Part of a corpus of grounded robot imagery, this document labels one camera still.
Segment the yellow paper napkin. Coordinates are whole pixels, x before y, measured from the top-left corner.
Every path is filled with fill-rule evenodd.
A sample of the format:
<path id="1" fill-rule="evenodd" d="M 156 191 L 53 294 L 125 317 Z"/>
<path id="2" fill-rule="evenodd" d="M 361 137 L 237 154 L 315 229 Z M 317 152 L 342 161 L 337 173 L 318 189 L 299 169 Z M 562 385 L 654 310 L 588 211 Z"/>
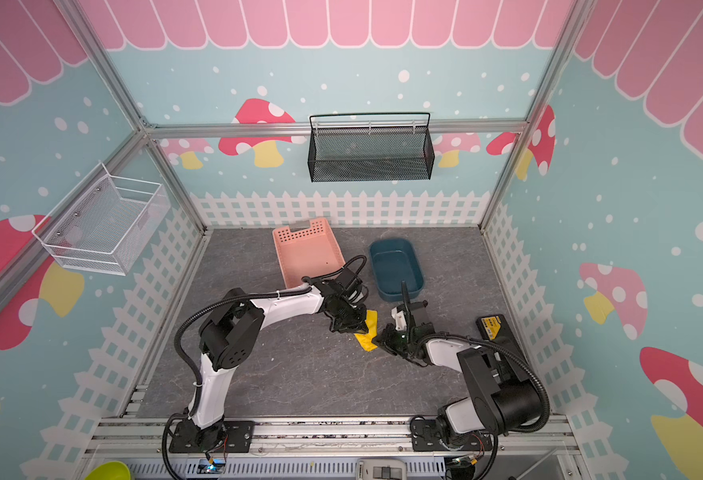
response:
<path id="1" fill-rule="evenodd" d="M 377 311 L 367 310 L 365 326 L 367 326 L 367 332 L 355 334 L 355 339 L 357 339 L 357 342 L 359 342 L 365 352 L 371 352 L 377 349 L 377 345 L 373 343 L 373 340 L 377 337 Z"/>

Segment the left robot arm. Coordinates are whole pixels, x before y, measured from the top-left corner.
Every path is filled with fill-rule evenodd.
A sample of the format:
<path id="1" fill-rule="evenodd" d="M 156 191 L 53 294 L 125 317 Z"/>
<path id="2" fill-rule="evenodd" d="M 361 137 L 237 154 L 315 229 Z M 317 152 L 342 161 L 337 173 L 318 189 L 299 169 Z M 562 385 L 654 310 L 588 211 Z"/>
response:
<path id="1" fill-rule="evenodd" d="M 226 398 L 237 368 L 251 356 L 266 327 L 323 314 L 333 333 L 367 334 L 365 264 L 367 257 L 357 255 L 336 271 L 305 276 L 300 286 L 286 290 L 247 293 L 235 288 L 186 319 L 176 330 L 173 348 L 193 373 L 194 394 L 189 406 L 166 422 L 161 454 L 210 455 L 239 437 L 225 422 Z"/>

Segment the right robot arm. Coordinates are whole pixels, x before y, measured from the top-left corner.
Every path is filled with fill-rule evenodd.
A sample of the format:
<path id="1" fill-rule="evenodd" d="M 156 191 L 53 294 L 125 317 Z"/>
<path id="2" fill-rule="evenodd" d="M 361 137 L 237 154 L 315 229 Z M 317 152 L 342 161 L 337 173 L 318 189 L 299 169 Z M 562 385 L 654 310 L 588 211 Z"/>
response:
<path id="1" fill-rule="evenodd" d="M 503 316 L 479 318 L 481 338 L 437 332 L 427 320 L 427 302 L 413 302 L 407 285 L 393 322 L 373 343 L 421 368 L 443 367 L 463 375 L 467 398 L 443 406 L 433 419 L 415 416 L 411 439 L 415 451 L 491 449 L 497 436 L 535 433 L 551 416 L 543 381 L 503 329 Z"/>

